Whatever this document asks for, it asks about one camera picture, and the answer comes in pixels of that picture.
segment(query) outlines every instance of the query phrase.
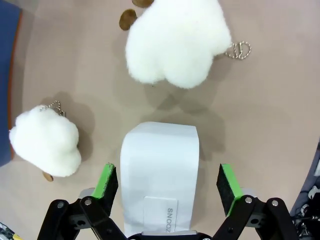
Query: beige table surface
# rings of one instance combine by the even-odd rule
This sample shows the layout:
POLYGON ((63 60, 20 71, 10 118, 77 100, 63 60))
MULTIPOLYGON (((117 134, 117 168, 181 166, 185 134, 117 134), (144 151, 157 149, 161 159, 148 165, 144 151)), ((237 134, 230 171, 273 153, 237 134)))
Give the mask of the beige table surface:
MULTIPOLYGON (((217 59, 208 80, 192 90, 166 82, 151 87, 128 76, 128 33, 118 22, 134 7, 131 1, 23 3, 13 116, 60 100, 79 127, 84 162, 75 175, 54 182, 18 157, 1 167, 1 222, 35 240, 50 202, 75 201, 82 189, 95 186, 105 163, 119 166, 125 134, 146 121, 197 127, 193 229, 213 234, 224 220, 216 188, 220 163, 232 164, 241 185, 261 200, 280 197, 291 209, 320 133, 320 1, 220 0, 234 40, 249 41, 252 54, 244 61, 217 59)), ((123 228, 120 193, 111 216, 123 228)), ((86 230, 77 239, 95 237, 86 230)), ((258 235, 249 229, 241 239, 258 235)))

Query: blue panel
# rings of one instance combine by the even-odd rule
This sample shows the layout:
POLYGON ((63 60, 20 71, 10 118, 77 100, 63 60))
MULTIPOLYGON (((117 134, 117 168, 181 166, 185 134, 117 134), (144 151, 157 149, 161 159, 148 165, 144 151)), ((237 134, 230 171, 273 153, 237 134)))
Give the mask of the blue panel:
POLYGON ((20 8, 0 0, 0 166, 11 160, 8 133, 8 83, 20 8))

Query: large white plush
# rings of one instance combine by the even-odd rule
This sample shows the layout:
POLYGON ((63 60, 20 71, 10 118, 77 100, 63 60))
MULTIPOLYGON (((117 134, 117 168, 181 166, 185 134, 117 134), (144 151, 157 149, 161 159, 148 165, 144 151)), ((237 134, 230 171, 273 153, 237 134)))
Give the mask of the large white plush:
POLYGON ((190 89, 231 44, 218 0, 155 0, 131 26, 125 57, 129 74, 141 83, 166 79, 190 89))
POLYGON ((39 105, 20 114, 9 132, 16 154, 55 177, 75 173, 81 163, 76 125, 39 105))

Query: silver bead chain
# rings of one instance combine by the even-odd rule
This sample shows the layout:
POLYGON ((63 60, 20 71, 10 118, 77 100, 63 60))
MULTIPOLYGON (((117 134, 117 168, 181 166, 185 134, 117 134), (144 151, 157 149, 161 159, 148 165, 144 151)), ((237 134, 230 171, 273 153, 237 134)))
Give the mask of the silver bead chain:
POLYGON ((244 60, 251 53, 251 45, 247 41, 241 41, 237 43, 233 42, 231 48, 233 48, 233 54, 229 53, 228 51, 224 53, 228 58, 231 58, 231 59, 244 60), (243 55, 243 52, 244 52, 242 49, 243 45, 246 45, 248 47, 248 52, 246 53, 246 55, 243 55))
POLYGON ((45 109, 53 109, 60 116, 63 116, 63 117, 66 116, 66 112, 61 110, 61 103, 58 100, 54 100, 53 103, 44 106, 43 108, 40 109, 40 111, 45 109))

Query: white plush toy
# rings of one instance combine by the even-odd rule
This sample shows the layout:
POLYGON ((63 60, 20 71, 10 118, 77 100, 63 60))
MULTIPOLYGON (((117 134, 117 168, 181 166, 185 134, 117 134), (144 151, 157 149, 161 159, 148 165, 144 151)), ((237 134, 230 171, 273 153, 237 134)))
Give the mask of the white plush toy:
POLYGON ((39 105, 19 115, 9 132, 11 145, 21 158, 42 171, 67 177, 81 163, 75 124, 51 108, 39 105))
POLYGON ((129 74, 141 83, 166 79, 191 89, 231 45, 218 0, 155 0, 130 27, 125 57, 129 74))

